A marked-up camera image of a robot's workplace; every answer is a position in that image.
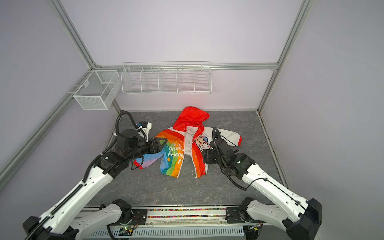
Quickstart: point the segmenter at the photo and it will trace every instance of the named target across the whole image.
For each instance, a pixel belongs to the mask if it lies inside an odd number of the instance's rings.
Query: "white wire basket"
[[[93,70],[73,97],[85,110],[108,110],[120,86],[116,70]]]
[[[211,93],[212,91],[209,64],[124,66],[121,84],[122,91],[126,94]]]

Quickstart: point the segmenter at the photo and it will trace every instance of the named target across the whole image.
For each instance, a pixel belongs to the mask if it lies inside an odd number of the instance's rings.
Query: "gray marble tabletop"
[[[132,112],[134,120],[152,123],[149,137],[172,127],[181,112]],[[250,156],[271,177],[280,181],[272,154],[265,139],[257,113],[254,111],[210,111],[206,127],[217,127],[237,132],[243,138],[240,152]],[[125,115],[120,121],[120,131],[132,128]],[[210,165],[207,174],[195,178],[190,156],[186,155],[178,178],[160,172],[160,160],[144,169],[125,169],[89,202],[90,206],[110,204],[123,199],[132,206],[151,205],[239,205],[245,197],[262,203],[271,202],[256,189],[247,191],[236,188],[217,165]],[[246,183],[235,179],[241,185]]]

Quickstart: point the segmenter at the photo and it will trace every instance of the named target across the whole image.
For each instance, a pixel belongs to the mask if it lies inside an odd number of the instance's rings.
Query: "robotic arm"
[[[136,129],[120,133],[119,120],[124,114],[130,116]],[[134,213],[131,206],[121,199],[86,217],[75,219],[97,192],[128,167],[130,161],[162,151],[167,142],[162,138],[147,139],[150,123],[136,125],[128,112],[118,116],[115,126],[114,142],[91,162],[83,180],[40,217],[31,216],[24,222],[23,228],[28,235],[26,240],[80,240],[111,223],[132,224]],[[288,190],[247,155],[236,154],[221,138],[218,129],[214,128],[212,136],[214,139],[210,146],[213,147],[204,150],[204,162],[218,164],[222,173],[237,187],[246,190],[252,186],[276,204],[265,205],[247,197],[237,209],[227,214],[228,223],[259,220],[285,230],[293,240],[313,240],[321,224],[321,204]],[[114,144],[115,150],[108,152]],[[248,187],[238,185],[230,176],[248,183]]]

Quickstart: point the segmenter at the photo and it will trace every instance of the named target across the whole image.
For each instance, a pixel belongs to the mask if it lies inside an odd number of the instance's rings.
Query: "cartoon character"
[[[203,149],[209,149],[210,148],[208,145],[208,138],[204,135],[198,136],[195,139],[195,143],[197,144],[197,146],[199,147],[201,152],[203,151]]]

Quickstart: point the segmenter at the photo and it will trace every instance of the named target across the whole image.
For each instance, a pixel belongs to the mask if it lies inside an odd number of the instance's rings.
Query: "rainbow jacket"
[[[180,114],[173,127],[160,132],[156,137],[168,139],[164,149],[156,154],[146,154],[143,158],[136,159],[133,163],[140,169],[150,166],[161,159],[160,171],[173,177],[179,177],[184,155],[192,157],[195,166],[195,177],[201,177],[208,171],[208,165],[203,163],[202,151],[210,148],[212,141],[212,128],[204,127],[203,121],[209,114],[195,107],[187,107]],[[232,143],[240,146],[242,138],[236,132],[219,129],[221,135]]]

